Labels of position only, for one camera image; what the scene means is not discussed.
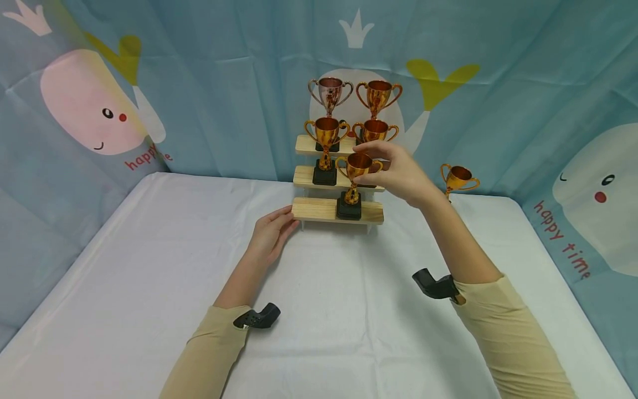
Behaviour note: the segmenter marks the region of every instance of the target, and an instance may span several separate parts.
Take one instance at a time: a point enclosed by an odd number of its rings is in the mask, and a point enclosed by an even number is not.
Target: black trophy base
[[[319,143],[315,143],[315,150],[323,152],[323,147],[319,145]],[[339,143],[334,144],[332,147],[328,148],[328,151],[331,153],[339,152]]]
[[[357,132],[355,132],[355,137],[357,138],[357,145],[363,143],[363,140],[361,139],[363,137],[363,128],[359,129],[359,134],[357,134]]]
[[[341,193],[341,197],[337,200],[337,218],[343,220],[361,220],[361,194],[359,201],[350,205],[346,202],[346,191]]]
[[[313,171],[313,184],[319,186],[336,186],[337,185],[337,168],[332,162],[332,168],[330,170],[322,170],[319,167],[319,160],[315,163],[315,170]]]

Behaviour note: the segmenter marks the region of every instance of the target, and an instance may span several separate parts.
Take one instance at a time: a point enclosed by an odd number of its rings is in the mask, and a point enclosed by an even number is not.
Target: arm
[[[361,144],[355,151],[390,161],[387,170],[360,176],[356,183],[384,186],[421,210],[466,300],[463,305],[454,305],[455,310],[476,339],[501,396],[575,397],[530,310],[412,157],[403,148],[378,140]]]
[[[221,397],[248,332],[235,327],[233,321],[250,310],[268,267],[299,225],[292,220],[291,209],[284,207],[257,221],[246,253],[186,343],[160,399]]]

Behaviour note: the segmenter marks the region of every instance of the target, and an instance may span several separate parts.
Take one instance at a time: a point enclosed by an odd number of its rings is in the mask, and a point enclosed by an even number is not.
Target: trophy
[[[319,98],[317,98],[313,92],[312,83],[319,86]],[[350,86],[350,92],[346,98],[339,101],[341,97],[341,89],[346,87],[346,85]],[[319,104],[323,105],[327,117],[332,117],[334,107],[343,104],[343,102],[350,97],[352,89],[353,87],[351,82],[343,82],[341,79],[337,78],[327,77],[319,80],[311,79],[308,81],[308,91],[310,92],[310,95],[317,100]]]
[[[345,173],[339,166],[340,160],[346,163]],[[368,173],[370,167],[375,163],[380,166],[379,170],[383,169],[383,163],[379,160],[373,161],[372,158],[364,153],[353,153],[350,154],[348,158],[340,156],[334,163],[337,169],[339,169],[339,172],[346,176],[351,182],[348,191],[342,192],[341,198],[337,201],[337,217],[345,220],[360,220],[361,200],[359,192],[357,191],[357,185],[353,180],[357,176]]]
[[[393,124],[392,126],[388,126],[386,122],[380,121],[378,119],[370,119],[365,123],[357,122],[352,125],[352,128],[361,127],[361,137],[358,137],[359,141],[365,143],[372,140],[385,140],[385,136],[388,134],[388,130],[394,129],[394,134],[388,141],[392,141],[394,137],[397,137],[399,134],[399,127]]]
[[[360,86],[365,87],[367,90],[367,102],[365,102],[359,94]],[[388,102],[388,100],[390,99],[390,94],[395,88],[399,89],[399,94],[397,94],[391,102]],[[384,80],[373,80],[368,83],[361,82],[357,84],[357,88],[355,91],[357,93],[357,97],[359,97],[359,101],[361,101],[361,103],[370,110],[370,119],[376,119],[376,116],[379,114],[379,112],[381,112],[382,109],[390,107],[392,103],[394,103],[401,96],[401,93],[403,93],[403,86],[398,83],[392,85]]]
[[[447,177],[445,177],[445,174],[443,173],[444,167],[447,167],[449,169],[447,172]],[[472,172],[470,172],[468,169],[465,169],[462,166],[450,166],[448,163],[444,163],[443,165],[441,165],[441,177],[445,182],[445,196],[448,200],[450,200],[450,192],[454,190],[474,190],[480,185],[480,181],[473,178]],[[476,184],[472,187],[463,188],[463,186],[468,184],[470,181],[473,181]]]
[[[315,136],[308,130],[308,125],[315,127]],[[347,128],[346,133],[339,137],[339,129]],[[339,122],[332,117],[321,117],[316,121],[306,121],[304,124],[306,133],[322,148],[323,154],[315,163],[315,171],[313,172],[313,184],[324,186],[334,186],[337,184],[337,170],[334,167],[334,161],[330,157],[330,147],[342,141],[350,131],[348,123]]]

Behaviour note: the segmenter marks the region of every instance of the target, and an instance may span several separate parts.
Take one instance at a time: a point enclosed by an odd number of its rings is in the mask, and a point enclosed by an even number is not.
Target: whale eye
[[[612,181],[614,181],[614,179],[615,179],[615,178],[616,178],[616,176],[614,176],[614,175],[610,174],[609,176],[605,177],[605,178],[602,180],[602,185],[603,185],[603,186],[608,185],[609,183],[611,183]]]

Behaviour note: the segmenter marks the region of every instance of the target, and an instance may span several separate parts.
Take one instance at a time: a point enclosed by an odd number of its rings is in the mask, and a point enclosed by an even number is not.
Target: black wrist device
[[[459,304],[461,293],[454,285],[452,275],[447,275],[436,281],[427,269],[421,269],[412,275],[412,279],[417,283],[421,291],[430,298],[451,298],[454,303]]]
[[[250,309],[248,312],[237,317],[233,321],[233,325],[237,328],[270,328],[272,323],[277,320],[281,310],[274,303],[268,303],[261,312]]]

